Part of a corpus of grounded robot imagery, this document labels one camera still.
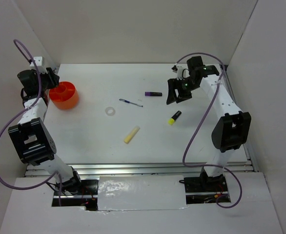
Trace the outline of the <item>yellow black highlighter marker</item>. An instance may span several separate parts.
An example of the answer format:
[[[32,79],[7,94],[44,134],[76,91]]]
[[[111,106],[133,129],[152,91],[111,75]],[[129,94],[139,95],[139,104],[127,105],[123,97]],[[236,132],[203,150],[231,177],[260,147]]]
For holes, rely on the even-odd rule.
[[[181,114],[182,114],[181,111],[177,111],[177,112],[168,120],[168,124],[169,124],[169,125],[173,125]]]

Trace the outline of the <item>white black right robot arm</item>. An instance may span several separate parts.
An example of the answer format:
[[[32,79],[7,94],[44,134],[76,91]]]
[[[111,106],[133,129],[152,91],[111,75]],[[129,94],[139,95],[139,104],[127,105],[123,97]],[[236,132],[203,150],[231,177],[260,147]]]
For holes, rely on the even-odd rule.
[[[225,71],[214,65],[205,65],[201,56],[187,60],[187,68],[177,64],[172,67],[175,78],[168,83],[167,104],[180,103],[192,98],[192,91],[202,89],[210,100],[205,116],[211,109],[217,115],[217,124],[211,133],[215,156],[202,166],[200,186],[211,191],[223,178],[224,166],[236,150],[246,143],[251,115],[243,112],[234,102],[222,83]]]

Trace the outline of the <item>pale yellow highlighter marker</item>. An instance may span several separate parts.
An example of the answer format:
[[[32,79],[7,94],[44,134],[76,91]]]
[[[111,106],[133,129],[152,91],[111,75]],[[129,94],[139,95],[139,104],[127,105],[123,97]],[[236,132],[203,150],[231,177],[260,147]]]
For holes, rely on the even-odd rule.
[[[136,133],[140,130],[139,126],[134,127],[131,132],[124,138],[124,143],[128,144],[132,138],[136,135]]]

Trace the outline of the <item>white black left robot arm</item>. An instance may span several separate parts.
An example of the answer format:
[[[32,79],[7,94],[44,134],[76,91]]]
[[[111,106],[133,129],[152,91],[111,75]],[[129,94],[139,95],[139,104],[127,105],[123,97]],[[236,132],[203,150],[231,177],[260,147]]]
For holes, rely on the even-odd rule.
[[[23,85],[20,95],[25,113],[18,124],[9,127],[8,133],[21,162],[54,175],[56,187],[62,192],[79,194],[83,182],[78,173],[57,156],[55,142],[43,122],[49,103],[46,92],[58,86],[59,76],[47,67],[40,74],[34,69],[24,70],[17,77]]]

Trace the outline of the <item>blue ballpoint pen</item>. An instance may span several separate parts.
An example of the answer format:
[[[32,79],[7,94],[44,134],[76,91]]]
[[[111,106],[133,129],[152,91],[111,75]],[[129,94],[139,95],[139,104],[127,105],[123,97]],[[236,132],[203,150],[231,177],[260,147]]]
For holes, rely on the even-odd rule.
[[[143,107],[143,105],[140,105],[140,104],[137,104],[137,103],[133,103],[131,101],[128,101],[128,100],[125,100],[125,99],[122,99],[122,98],[120,98],[119,101],[127,103],[127,104],[131,104],[131,105],[135,105],[135,106],[138,106],[138,107]]]

